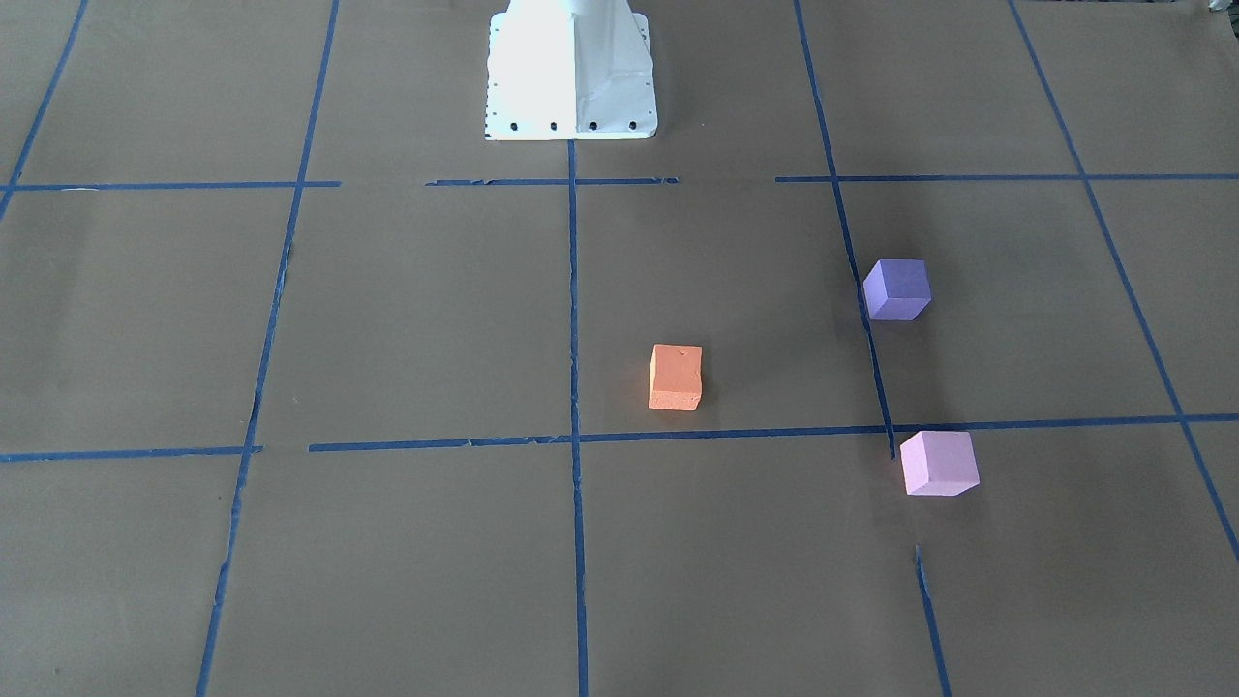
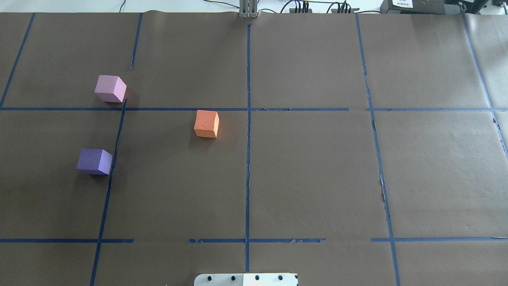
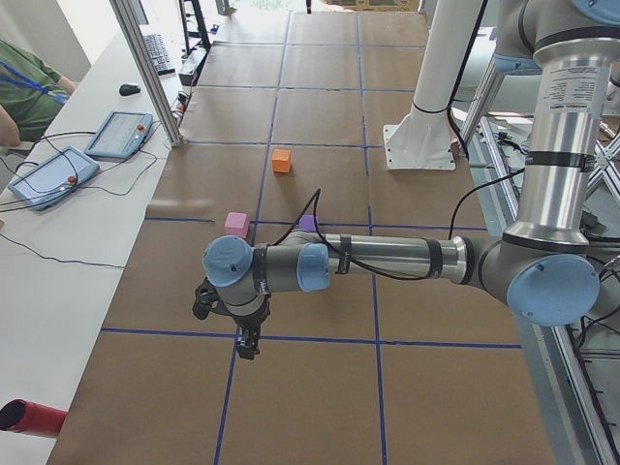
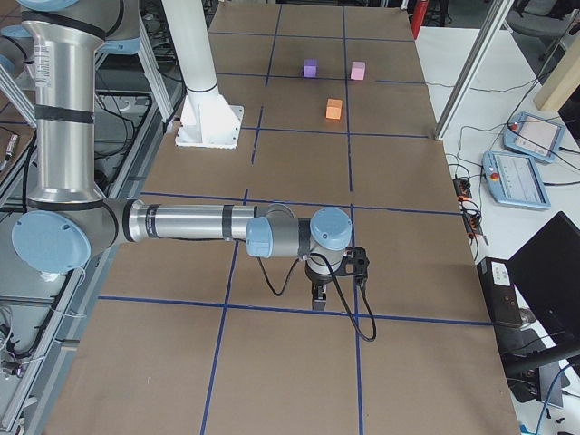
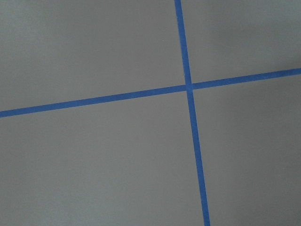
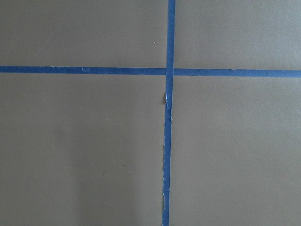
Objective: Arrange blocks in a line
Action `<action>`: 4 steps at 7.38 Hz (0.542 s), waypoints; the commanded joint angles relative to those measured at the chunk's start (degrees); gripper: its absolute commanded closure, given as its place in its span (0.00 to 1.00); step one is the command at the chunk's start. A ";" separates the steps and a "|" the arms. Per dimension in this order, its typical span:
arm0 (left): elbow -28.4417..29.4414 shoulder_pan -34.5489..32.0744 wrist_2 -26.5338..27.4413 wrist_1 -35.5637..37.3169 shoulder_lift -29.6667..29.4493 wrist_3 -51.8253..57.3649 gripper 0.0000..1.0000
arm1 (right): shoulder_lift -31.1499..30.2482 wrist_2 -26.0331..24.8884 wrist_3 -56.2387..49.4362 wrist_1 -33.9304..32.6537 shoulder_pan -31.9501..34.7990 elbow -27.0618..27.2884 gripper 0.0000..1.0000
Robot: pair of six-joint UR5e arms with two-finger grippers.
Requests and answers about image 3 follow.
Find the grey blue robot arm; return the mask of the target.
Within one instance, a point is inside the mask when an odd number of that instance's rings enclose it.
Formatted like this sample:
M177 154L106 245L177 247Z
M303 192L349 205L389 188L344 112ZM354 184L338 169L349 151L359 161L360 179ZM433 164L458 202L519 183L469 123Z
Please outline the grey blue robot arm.
M334 274L399 281L444 278L481 289L539 326L564 326L596 304L601 284L580 229L605 92L619 44L576 39L542 46L542 81L517 215L498 239L447 240L293 230L249 245L225 235L205 250L193 312L233 319L238 355L255 357L275 293L325 290Z

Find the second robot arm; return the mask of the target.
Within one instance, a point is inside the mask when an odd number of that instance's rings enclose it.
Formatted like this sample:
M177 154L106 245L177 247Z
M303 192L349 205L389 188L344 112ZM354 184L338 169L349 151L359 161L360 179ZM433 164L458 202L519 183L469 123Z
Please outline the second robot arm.
M500 75L537 75L534 55L544 47L618 37L617 1L502 1L494 65Z

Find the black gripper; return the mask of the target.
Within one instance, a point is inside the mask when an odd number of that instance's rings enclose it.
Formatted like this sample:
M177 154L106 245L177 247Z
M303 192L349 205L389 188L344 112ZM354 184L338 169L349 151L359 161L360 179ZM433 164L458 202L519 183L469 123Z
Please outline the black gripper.
M258 294L248 303L233 305L226 302L207 278L195 290L192 311L199 320L210 313L230 317L241 328L235 340L235 349L242 359L250 359L260 353L261 325L270 315L270 295Z

